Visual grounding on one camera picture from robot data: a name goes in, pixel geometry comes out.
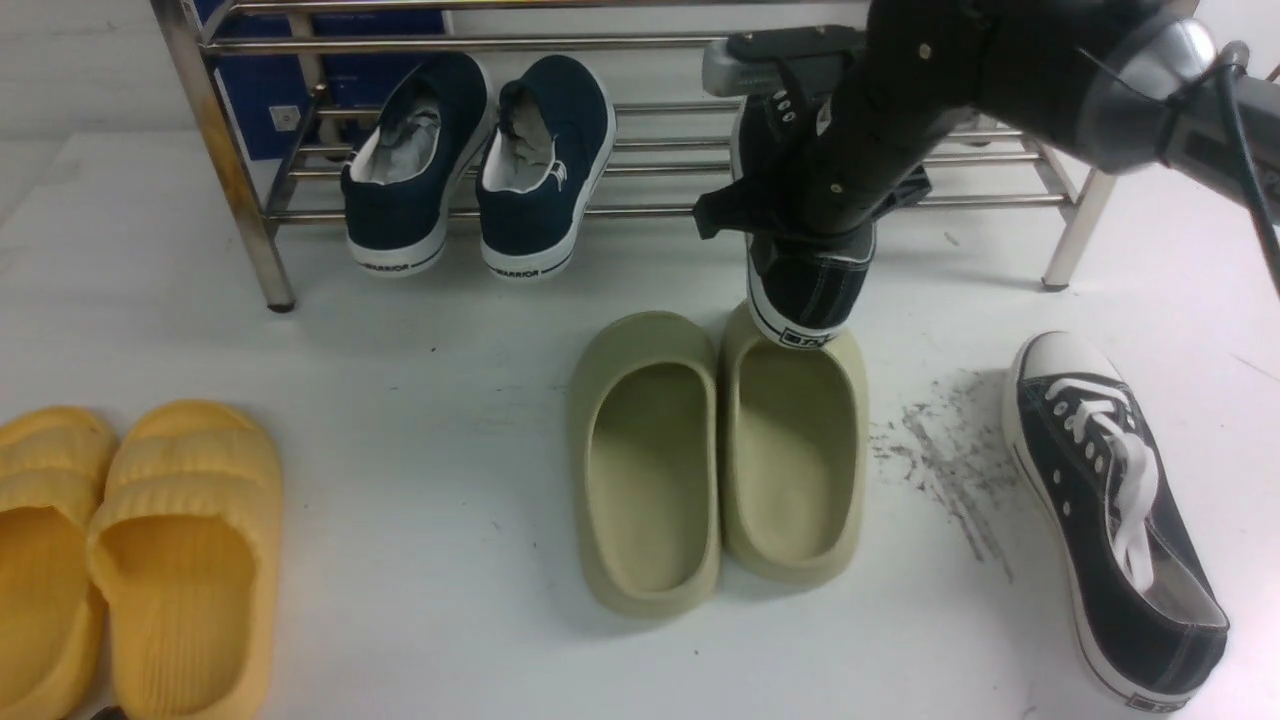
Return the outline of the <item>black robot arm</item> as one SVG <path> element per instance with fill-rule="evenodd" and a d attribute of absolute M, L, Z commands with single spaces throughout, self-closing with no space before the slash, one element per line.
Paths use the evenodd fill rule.
<path fill-rule="evenodd" d="M 1277 86 L 1162 1 L 873 1 L 826 100 L 764 167 L 703 195 L 699 234 L 841 249 L 980 113 L 1096 170 L 1161 164 L 1242 205 L 1277 274 Z"/>

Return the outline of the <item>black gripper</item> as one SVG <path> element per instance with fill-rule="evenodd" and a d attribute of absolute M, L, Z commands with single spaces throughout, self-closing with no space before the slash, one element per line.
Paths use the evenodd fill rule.
<path fill-rule="evenodd" d="M 874 1 L 867 45 L 760 170 L 703 195 L 703 238 L 722 231 L 836 241 L 865 224 L 977 102 L 1001 1 Z"/>

